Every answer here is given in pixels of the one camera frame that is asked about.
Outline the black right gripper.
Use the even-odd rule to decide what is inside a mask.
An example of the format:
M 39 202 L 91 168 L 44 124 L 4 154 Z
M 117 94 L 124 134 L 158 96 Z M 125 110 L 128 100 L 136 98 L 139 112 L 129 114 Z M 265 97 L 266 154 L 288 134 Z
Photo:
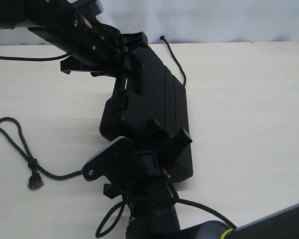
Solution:
M 149 141 L 153 148 L 162 147 L 162 162 L 165 167 L 170 167 L 192 143 L 191 136 L 185 128 L 180 128 L 177 135 L 171 137 L 155 118 L 149 121 L 149 131 Z M 167 189 L 168 195 L 178 198 L 178 194 L 164 166 L 160 164 L 158 156 L 159 153 L 154 150 L 135 151 L 134 161 L 138 168 L 137 175 L 129 179 L 127 184 L 120 188 L 111 182 L 105 184 L 103 194 L 110 199 L 122 195 L 122 198 L 125 200 L 133 193 L 139 193 L 141 190 L 138 187 L 140 186 L 149 191 L 155 184 L 158 184 Z

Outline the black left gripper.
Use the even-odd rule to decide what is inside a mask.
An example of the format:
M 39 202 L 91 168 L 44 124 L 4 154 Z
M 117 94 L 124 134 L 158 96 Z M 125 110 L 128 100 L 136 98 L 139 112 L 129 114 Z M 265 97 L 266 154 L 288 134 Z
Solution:
M 121 65 L 122 52 L 129 54 L 147 48 L 144 32 L 124 33 L 114 27 L 90 21 L 73 4 L 29 4 L 28 19 L 34 23 L 28 30 L 68 54 L 62 64 L 64 73 L 89 71 L 108 73 Z M 125 43 L 123 50 L 120 36 Z

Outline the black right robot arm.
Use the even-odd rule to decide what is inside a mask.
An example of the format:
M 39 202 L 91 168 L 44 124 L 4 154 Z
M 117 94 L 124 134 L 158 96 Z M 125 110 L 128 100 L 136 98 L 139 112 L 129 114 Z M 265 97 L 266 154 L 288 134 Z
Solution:
M 299 239 L 299 203 L 267 217 L 237 227 L 225 216 L 200 203 L 183 200 L 167 175 L 167 168 L 192 142 L 186 127 L 175 137 L 154 119 L 143 130 L 103 119 L 100 133 L 108 140 L 118 136 L 131 139 L 138 147 L 126 157 L 124 173 L 131 169 L 132 159 L 145 161 L 146 171 L 123 183 L 122 187 L 111 182 L 104 187 L 111 197 L 122 193 L 122 201 L 114 210 L 130 208 L 130 222 L 126 231 L 128 239 Z M 215 216 L 215 220 L 181 229 L 175 204 L 199 208 Z

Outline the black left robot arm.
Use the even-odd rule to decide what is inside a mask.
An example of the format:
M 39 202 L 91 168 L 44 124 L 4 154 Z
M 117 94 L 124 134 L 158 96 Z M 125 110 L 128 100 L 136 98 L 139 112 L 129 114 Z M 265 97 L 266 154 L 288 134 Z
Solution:
M 49 58 L 3 57 L 12 61 L 60 60 L 60 70 L 118 77 L 131 70 L 129 55 L 149 46 L 143 32 L 123 34 L 103 24 L 98 0 L 0 0 L 0 30 L 25 27 L 64 51 Z

